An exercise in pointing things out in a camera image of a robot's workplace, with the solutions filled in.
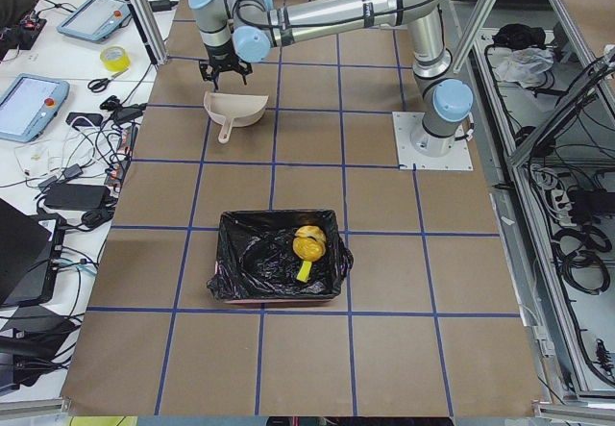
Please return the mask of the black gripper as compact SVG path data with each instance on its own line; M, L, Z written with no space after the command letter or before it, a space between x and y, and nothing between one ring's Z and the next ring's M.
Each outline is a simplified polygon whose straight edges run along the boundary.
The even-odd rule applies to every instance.
M231 71L241 76L244 85L247 85L247 77L252 74L252 65L239 59L231 43L222 45L205 45L208 59L200 60L199 71L205 82L213 84L213 89L218 90L218 81L221 72Z

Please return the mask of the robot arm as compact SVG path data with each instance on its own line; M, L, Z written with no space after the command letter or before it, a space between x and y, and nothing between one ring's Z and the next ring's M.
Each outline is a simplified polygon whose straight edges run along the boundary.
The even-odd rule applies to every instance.
M187 0L208 53L200 63L213 84L223 72L247 77L274 47L368 29L406 26L413 44L413 75L426 112L412 128L412 147L429 157L451 151L474 96L452 78L444 41L442 0L307 0L275 7L273 0Z

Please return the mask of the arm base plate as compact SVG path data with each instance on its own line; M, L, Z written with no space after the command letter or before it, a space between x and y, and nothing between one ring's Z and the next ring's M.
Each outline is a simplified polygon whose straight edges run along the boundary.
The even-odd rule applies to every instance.
M436 138L423 127L424 113L394 112L398 167L402 170L473 171L468 138L461 123L455 134Z

